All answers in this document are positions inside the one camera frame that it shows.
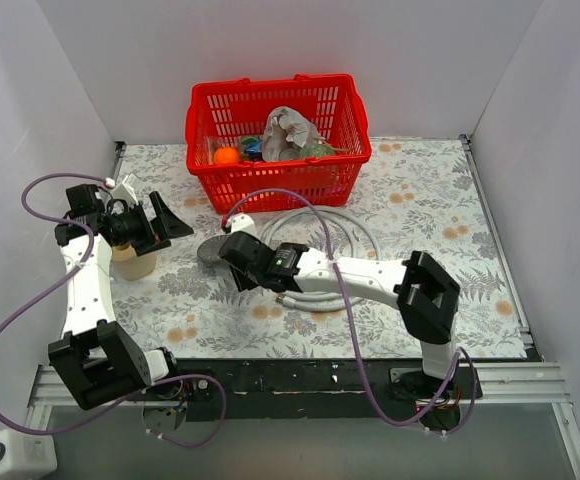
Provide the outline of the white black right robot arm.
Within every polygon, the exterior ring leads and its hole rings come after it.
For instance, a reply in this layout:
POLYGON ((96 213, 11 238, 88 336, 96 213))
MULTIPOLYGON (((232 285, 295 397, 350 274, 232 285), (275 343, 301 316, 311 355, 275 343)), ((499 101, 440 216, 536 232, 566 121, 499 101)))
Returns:
POLYGON ((347 311, 355 299, 392 307, 420 343, 421 372, 409 375, 417 387, 413 397, 435 400, 456 389, 458 362, 465 354, 453 338, 460 286, 428 253, 414 251, 405 260, 335 257, 329 234, 324 250, 298 243, 272 248, 251 218, 240 213, 243 204, 238 201, 223 216, 227 238, 218 252, 239 290, 263 288, 284 298, 335 295, 347 311))

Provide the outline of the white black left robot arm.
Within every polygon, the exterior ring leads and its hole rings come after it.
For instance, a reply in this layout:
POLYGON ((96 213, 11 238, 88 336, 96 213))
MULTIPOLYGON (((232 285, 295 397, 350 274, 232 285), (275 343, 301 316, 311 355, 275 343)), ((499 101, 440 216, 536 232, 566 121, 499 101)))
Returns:
POLYGON ((132 247, 143 257, 193 231, 157 192, 149 195, 153 219, 147 218, 141 203, 104 201, 99 194, 94 184, 67 189, 70 208, 55 228, 72 277, 61 337, 48 346, 50 364, 84 410, 145 388, 160 399, 173 399, 183 386, 174 357, 164 347, 143 351, 117 322, 110 264, 117 246, 132 247))

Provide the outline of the grey shower head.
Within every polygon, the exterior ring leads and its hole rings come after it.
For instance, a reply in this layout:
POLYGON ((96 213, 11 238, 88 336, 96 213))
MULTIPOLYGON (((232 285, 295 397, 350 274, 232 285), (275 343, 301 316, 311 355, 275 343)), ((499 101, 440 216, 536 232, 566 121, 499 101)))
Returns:
POLYGON ((197 248, 197 259, 204 264, 221 263, 219 252, 228 238, 228 235, 218 235, 204 240, 197 248))

